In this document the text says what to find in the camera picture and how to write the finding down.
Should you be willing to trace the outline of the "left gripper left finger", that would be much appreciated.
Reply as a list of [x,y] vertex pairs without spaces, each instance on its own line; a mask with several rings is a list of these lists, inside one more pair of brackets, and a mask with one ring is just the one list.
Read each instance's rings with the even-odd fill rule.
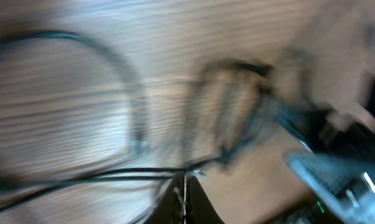
[[185,176],[176,174],[144,224],[183,224]]

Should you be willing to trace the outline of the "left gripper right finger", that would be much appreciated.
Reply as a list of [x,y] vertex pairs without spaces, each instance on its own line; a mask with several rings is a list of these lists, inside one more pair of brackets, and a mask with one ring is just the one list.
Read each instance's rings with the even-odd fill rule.
[[212,206],[199,180],[191,175],[186,179],[186,224],[225,224]]

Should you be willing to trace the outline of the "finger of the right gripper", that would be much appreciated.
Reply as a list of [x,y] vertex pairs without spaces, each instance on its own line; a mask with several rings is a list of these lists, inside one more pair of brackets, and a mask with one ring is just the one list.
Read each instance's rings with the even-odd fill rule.
[[375,223],[375,163],[303,152],[284,162],[341,221]]

